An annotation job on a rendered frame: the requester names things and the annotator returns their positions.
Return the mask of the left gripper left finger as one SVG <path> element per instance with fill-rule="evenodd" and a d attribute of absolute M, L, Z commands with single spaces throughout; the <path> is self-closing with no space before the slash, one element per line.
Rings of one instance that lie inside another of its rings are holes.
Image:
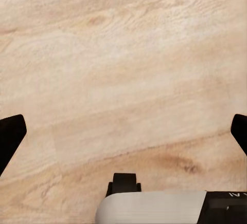
<path fill-rule="evenodd" d="M 27 133 L 22 114 L 0 120 L 0 176 Z"/>

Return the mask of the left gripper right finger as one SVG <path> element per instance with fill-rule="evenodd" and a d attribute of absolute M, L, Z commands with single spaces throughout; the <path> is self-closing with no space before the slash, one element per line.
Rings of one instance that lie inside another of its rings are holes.
<path fill-rule="evenodd" d="M 235 114 L 232 121 L 231 133 L 247 155 L 247 116 Z"/>

